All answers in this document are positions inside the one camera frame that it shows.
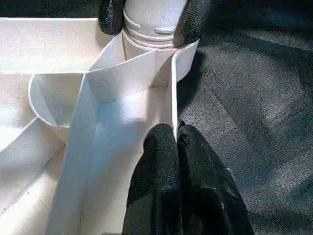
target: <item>dark gray fabric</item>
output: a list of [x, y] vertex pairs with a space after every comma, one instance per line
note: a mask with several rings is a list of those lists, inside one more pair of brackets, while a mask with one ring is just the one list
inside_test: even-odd
[[313, 234], [313, 54], [206, 33], [178, 84], [179, 117], [235, 177], [258, 235]]

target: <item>black textured glove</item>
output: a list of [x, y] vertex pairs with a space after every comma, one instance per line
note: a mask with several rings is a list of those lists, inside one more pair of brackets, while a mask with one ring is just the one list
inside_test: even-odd
[[132, 175], [124, 235], [182, 234], [180, 176], [172, 128], [153, 127]]
[[253, 235], [231, 171], [195, 127], [178, 133], [184, 234]]
[[132, 175], [124, 235], [253, 235], [227, 169], [193, 126], [152, 128]]

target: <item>gloved hand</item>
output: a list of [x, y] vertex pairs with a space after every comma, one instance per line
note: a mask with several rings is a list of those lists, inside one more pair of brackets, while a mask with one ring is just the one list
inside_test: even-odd
[[[124, 24], [123, 8], [125, 2], [126, 0], [101, 0], [99, 9], [99, 25], [104, 33], [117, 34], [122, 30]], [[188, 1], [187, 6], [185, 6], [186, 11], [181, 16], [181, 31], [185, 43], [192, 43], [200, 38], [208, 17], [212, 14], [213, 10], [219, 5], [219, 3], [220, 0]]]
[[195, 127], [182, 122], [178, 135], [184, 231], [253, 235], [231, 171]]
[[253, 235], [229, 169], [202, 134], [182, 123], [152, 128], [132, 175], [123, 234]]

